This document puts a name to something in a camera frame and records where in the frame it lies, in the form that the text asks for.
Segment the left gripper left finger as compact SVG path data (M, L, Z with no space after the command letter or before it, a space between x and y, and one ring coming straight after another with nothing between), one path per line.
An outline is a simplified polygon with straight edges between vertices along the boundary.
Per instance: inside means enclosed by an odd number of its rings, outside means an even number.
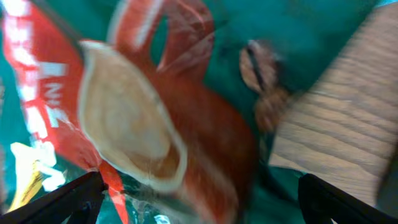
M21 208L1 215L1 223L95 224L104 200L106 184L101 174L89 172Z

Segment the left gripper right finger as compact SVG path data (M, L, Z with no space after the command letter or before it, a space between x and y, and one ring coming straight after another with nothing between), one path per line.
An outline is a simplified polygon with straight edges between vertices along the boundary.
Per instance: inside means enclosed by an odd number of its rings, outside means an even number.
M298 202L306 224L397 224L393 218L313 174L298 181Z

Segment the green coffee mix bag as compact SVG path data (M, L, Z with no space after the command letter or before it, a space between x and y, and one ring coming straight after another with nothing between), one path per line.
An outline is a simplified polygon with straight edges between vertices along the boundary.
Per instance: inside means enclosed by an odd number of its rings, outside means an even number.
M303 223L286 107L376 1L1 2L1 215L98 172L96 223Z

